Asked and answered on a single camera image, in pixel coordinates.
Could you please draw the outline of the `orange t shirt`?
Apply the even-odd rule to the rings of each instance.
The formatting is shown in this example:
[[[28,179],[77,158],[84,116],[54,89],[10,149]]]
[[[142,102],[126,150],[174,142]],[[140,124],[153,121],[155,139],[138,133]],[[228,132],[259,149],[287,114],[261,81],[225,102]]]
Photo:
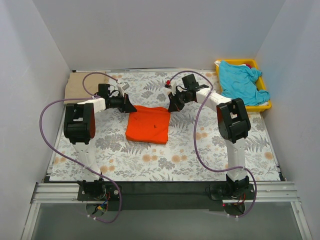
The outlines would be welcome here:
[[[126,139],[133,142],[165,145],[169,139],[171,113],[164,107],[136,105],[131,112],[125,132]]]

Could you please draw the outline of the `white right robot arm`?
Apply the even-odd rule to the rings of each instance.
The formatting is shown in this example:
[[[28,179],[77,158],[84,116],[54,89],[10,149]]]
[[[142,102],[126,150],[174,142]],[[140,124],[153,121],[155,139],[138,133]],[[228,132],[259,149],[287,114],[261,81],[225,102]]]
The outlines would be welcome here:
[[[196,75],[197,72],[188,71],[188,75],[182,78],[183,86],[173,84],[171,80],[165,82],[165,87],[171,90],[168,95],[168,111],[179,112],[185,104],[195,102],[216,112],[218,130],[225,141],[228,160],[228,167],[224,170],[226,183],[221,192],[226,196],[242,196],[250,185],[245,160],[245,140],[251,123],[245,104],[241,98],[231,99],[220,95],[211,82],[200,85],[196,81]]]

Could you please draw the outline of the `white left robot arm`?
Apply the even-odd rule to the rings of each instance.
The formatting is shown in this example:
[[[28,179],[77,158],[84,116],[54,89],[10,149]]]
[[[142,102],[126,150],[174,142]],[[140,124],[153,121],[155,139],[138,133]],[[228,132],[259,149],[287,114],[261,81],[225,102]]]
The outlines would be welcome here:
[[[84,167],[82,180],[78,181],[78,184],[83,188],[85,195],[95,200],[102,199],[107,193],[94,153],[95,114],[107,109],[118,109],[126,114],[136,112],[137,109],[131,104],[129,95],[125,93],[128,87],[128,83],[119,83],[111,91],[109,84],[100,83],[97,96],[66,105],[63,133],[73,145],[78,161]]]

